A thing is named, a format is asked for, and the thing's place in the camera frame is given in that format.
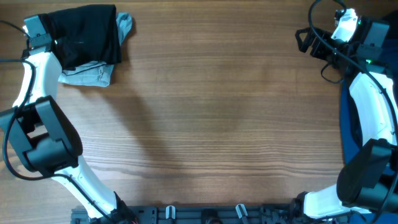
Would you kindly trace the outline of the black shorts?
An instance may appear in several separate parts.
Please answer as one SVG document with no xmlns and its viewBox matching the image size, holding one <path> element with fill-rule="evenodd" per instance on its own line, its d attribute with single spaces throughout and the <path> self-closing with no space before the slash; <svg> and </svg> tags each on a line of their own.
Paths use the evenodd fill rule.
<svg viewBox="0 0 398 224">
<path fill-rule="evenodd" d="M 90 4 L 39 14 L 44 29 L 55 41 L 53 52 L 64 70 L 89 62 L 121 62 L 116 6 Z"/>
</svg>

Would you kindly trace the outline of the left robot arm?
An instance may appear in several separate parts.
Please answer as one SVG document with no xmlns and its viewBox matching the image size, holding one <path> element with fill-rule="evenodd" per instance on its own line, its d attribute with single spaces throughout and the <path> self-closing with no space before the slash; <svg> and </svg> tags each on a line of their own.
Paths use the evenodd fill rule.
<svg viewBox="0 0 398 224">
<path fill-rule="evenodd" d="M 55 101 L 62 67 L 44 16 L 25 19 L 21 91 L 1 112 L 2 156 L 9 172 L 27 181 L 53 179 L 86 209 L 89 223 L 138 223 L 134 212 L 99 180 L 83 157 L 76 129 Z"/>
</svg>

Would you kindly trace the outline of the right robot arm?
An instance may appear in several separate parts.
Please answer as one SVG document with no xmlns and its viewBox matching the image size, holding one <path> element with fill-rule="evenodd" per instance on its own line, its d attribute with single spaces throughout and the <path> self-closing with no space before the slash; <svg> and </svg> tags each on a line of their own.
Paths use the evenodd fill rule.
<svg viewBox="0 0 398 224">
<path fill-rule="evenodd" d="M 335 185 L 305 193 L 302 213 L 325 220 L 351 213 L 397 213 L 397 102 L 394 76 L 382 59 L 388 22 L 338 11 L 336 28 L 309 26 L 301 52 L 340 71 L 340 128 L 345 166 Z"/>
</svg>

